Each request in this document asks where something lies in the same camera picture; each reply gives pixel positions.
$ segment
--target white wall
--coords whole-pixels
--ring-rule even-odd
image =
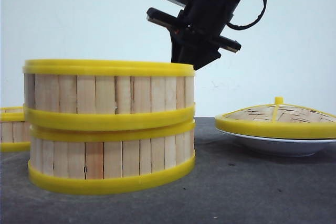
[[[177,15],[165,0],[1,0],[1,106],[24,101],[27,59],[170,61],[168,32],[146,21],[149,7]],[[261,0],[242,0],[232,22],[246,24]],[[268,0],[264,18],[245,31],[225,28],[236,55],[196,73],[196,116],[285,102],[336,114],[336,1]]]

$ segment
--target gray table surface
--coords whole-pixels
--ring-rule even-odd
[[[1,153],[1,223],[336,223],[336,144],[268,156],[215,130],[213,118],[196,123],[195,169],[133,193],[51,193],[28,180],[28,152]]]

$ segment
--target black cable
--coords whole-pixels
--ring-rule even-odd
[[[258,23],[261,20],[262,16],[264,15],[264,12],[266,10],[267,0],[262,0],[262,1],[264,3],[264,7],[263,7],[261,13],[259,14],[259,16],[257,17],[257,19],[255,21],[253,21],[252,23],[250,23],[248,25],[245,25],[245,26],[237,26],[237,25],[233,25],[230,22],[228,22],[227,26],[230,27],[231,29],[234,29],[234,30],[245,30],[247,28],[250,28],[251,26],[254,26],[256,23]]]

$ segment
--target yellow plastic rim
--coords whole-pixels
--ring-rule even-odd
[[[26,60],[24,73],[94,76],[194,76],[192,65],[120,60]]]
[[[28,162],[29,179],[36,186],[62,194],[102,195],[119,194],[144,190],[173,182],[192,171],[195,166],[195,152],[192,158],[175,167],[140,176],[107,179],[73,179],[52,177],[40,173]]]
[[[30,127],[30,135],[38,139],[60,142],[119,142],[177,135],[191,131],[194,127],[195,120],[154,129],[110,132],[61,131],[32,125]]]
[[[281,103],[268,104],[268,105],[278,106],[279,104]],[[318,110],[314,111],[335,117],[334,115],[327,114]],[[335,122],[289,123],[289,122],[278,122],[274,120],[270,122],[263,122],[263,121],[249,121],[241,119],[235,120],[225,117],[234,112],[217,115],[215,117],[216,128],[222,131],[236,133],[240,135],[259,136],[259,137],[288,138],[288,139],[336,138]]]
[[[23,152],[30,150],[30,142],[0,143],[1,152]]]
[[[25,120],[25,117],[23,115],[23,112],[3,112],[4,110],[14,110],[14,109],[23,109],[22,106],[16,106],[16,107],[2,107],[1,113],[0,113],[0,121],[1,122],[23,122]]]
[[[34,110],[24,106],[25,118],[31,124],[70,131],[141,130],[189,121],[195,106],[188,108],[136,114],[70,114]]]

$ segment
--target robotic arm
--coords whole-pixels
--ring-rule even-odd
[[[171,62],[192,64],[197,70],[220,58],[219,48],[237,52],[241,45],[220,35],[225,25],[236,30],[253,26],[264,14],[267,0],[263,0],[264,9],[258,18],[246,26],[230,23],[240,0],[168,1],[184,7],[177,17],[149,8],[147,19],[168,29],[172,41]]]

